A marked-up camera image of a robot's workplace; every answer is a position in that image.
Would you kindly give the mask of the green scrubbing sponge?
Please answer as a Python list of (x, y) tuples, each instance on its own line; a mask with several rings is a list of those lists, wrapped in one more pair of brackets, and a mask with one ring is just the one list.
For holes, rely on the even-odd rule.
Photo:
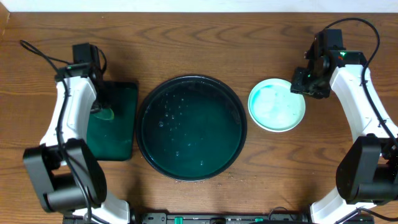
[(93, 113), (93, 116), (101, 120), (109, 121), (114, 119), (114, 112), (111, 108), (106, 108)]

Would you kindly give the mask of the pale green plate top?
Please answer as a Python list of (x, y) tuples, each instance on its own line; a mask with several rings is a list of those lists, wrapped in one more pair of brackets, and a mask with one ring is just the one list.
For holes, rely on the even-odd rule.
[(281, 133), (294, 129), (305, 115), (302, 95), (290, 92), (291, 82), (269, 78), (259, 82), (248, 97), (248, 111), (261, 128)]

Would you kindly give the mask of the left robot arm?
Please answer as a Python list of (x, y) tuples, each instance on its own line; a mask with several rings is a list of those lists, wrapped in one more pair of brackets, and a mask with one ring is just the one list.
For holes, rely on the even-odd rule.
[(129, 223), (129, 204), (108, 191), (106, 178), (87, 143), (91, 108), (101, 72), (93, 63), (59, 68), (57, 101), (50, 126), (23, 163), (41, 207), (82, 223)]

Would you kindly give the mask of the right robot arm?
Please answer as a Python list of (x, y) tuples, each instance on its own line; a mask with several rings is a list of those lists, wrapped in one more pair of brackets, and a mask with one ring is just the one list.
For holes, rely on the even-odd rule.
[(338, 97), (353, 145), (336, 170), (336, 186), (311, 204), (314, 223), (344, 223), (360, 211), (397, 200), (397, 126), (386, 113), (361, 52), (333, 50), (294, 71), (292, 93)]

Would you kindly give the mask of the rectangular dark green tray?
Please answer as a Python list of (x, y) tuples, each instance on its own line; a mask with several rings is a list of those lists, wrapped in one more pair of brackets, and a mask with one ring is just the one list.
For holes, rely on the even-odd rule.
[(90, 114), (87, 145), (99, 161), (126, 161), (132, 156), (137, 108), (137, 85), (105, 81), (114, 119), (105, 121)]

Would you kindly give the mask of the round dark green tray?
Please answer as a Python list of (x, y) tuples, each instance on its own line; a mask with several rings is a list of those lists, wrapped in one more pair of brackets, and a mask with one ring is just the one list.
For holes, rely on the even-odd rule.
[(243, 150), (248, 130), (244, 106), (225, 83), (204, 75), (163, 82), (144, 99), (136, 141), (145, 160), (176, 180), (210, 179)]

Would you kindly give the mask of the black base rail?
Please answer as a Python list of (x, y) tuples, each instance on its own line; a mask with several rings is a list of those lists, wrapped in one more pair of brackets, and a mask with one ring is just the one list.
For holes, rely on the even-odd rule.
[(311, 223), (297, 214), (272, 213), (266, 215), (237, 214), (181, 214), (181, 213), (144, 213), (142, 224), (250, 224), (250, 223)]

